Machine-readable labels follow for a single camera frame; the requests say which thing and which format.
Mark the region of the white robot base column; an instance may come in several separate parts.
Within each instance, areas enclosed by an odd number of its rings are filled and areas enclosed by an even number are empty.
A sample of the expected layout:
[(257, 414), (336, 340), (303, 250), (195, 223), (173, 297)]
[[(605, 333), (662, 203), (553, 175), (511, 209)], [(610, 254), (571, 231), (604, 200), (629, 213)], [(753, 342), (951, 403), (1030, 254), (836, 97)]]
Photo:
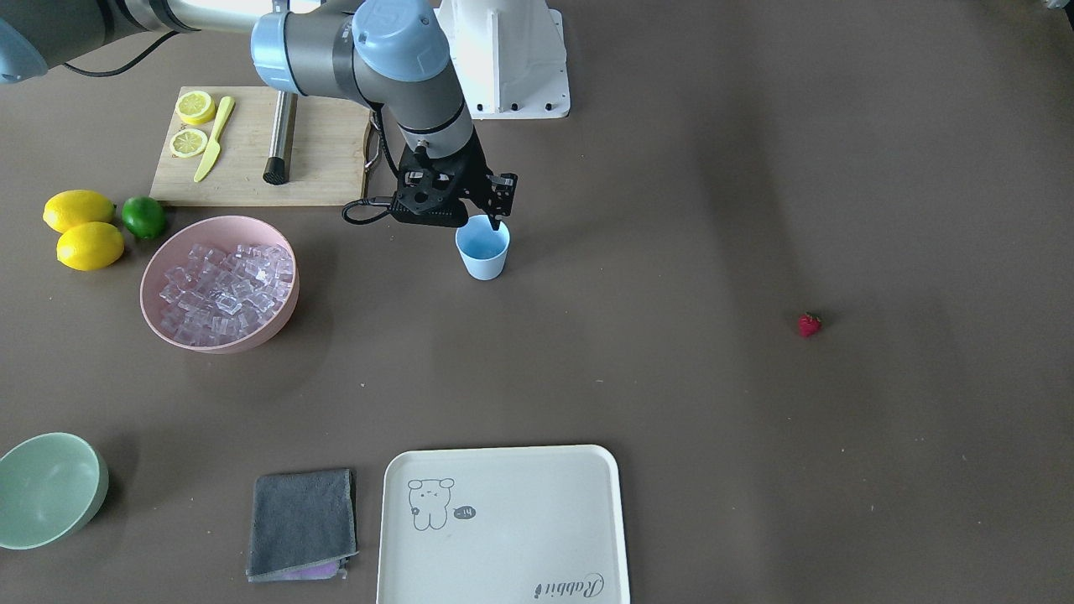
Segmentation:
[(545, 1), (442, 1), (435, 13), (473, 119), (569, 115), (571, 92), (560, 11)]

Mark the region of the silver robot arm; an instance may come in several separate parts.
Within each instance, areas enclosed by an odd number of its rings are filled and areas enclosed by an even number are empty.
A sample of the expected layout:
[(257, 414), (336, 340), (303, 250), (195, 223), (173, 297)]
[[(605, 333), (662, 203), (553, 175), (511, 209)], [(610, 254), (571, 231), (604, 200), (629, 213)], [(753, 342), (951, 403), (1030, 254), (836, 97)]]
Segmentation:
[(268, 86), (388, 107), (406, 146), (394, 195), (373, 199), (400, 222), (460, 228), (467, 202), (498, 230), (517, 176), (495, 174), (471, 123), (450, 47), (425, 1), (4, 1), (3, 83), (43, 76), (115, 39), (201, 30), (250, 34)]

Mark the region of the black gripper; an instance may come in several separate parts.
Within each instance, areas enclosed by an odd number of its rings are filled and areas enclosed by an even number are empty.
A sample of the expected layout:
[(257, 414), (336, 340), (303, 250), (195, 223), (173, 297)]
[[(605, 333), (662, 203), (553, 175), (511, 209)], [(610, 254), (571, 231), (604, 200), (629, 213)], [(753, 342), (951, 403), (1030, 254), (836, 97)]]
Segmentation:
[(519, 177), (514, 173), (492, 174), (478, 138), (461, 150), (440, 159), (424, 148), (407, 149), (400, 160), (398, 188), (394, 195), (394, 218), (400, 222), (460, 228), (468, 222), (465, 200), (487, 214), (499, 231), (503, 218), (513, 214)]

